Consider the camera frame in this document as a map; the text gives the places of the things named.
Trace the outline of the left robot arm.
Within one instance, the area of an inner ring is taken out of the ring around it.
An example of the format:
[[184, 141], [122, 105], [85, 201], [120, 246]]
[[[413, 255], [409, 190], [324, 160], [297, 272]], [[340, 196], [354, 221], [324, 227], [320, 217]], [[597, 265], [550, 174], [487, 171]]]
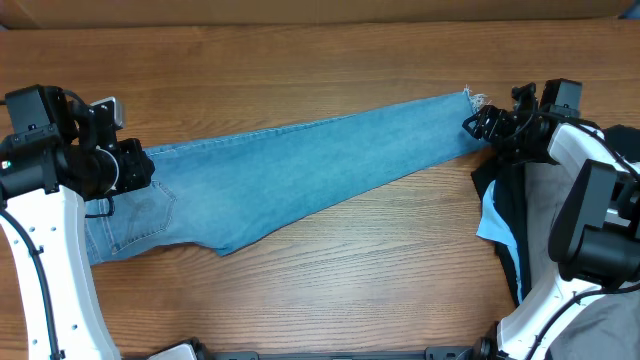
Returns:
[[85, 224], [126, 242], [165, 230], [174, 195], [153, 181], [139, 140], [118, 140], [121, 102], [56, 86], [5, 94], [1, 228], [17, 272], [32, 359], [118, 359], [101, 313]]

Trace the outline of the light blue denim jeans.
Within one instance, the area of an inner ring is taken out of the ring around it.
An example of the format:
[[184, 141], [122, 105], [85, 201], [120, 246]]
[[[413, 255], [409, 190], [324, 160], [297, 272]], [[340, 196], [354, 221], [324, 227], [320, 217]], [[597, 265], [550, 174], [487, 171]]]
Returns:
[[87, 204], [92, 264], [194, 243], [225, 256], [337, 203], [474, 152], [463, 90], [366, 112], [151, 147], [149, 186]]

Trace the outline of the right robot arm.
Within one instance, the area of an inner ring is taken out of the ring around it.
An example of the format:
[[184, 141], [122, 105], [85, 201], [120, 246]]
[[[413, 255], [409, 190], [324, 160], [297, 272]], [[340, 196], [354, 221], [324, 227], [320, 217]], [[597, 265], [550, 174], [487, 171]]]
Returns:
[[639, 288], [639, 168], [581, 117], [582, 90], [559, 78], [538, 94], [529, 83], [512, 89], [512, 110], [485, 105], [462, 124], [499, 160], [559, 165], [573, 181], [548, 238], [548, 270], [463, 359], [542, 359], [590, 304]]

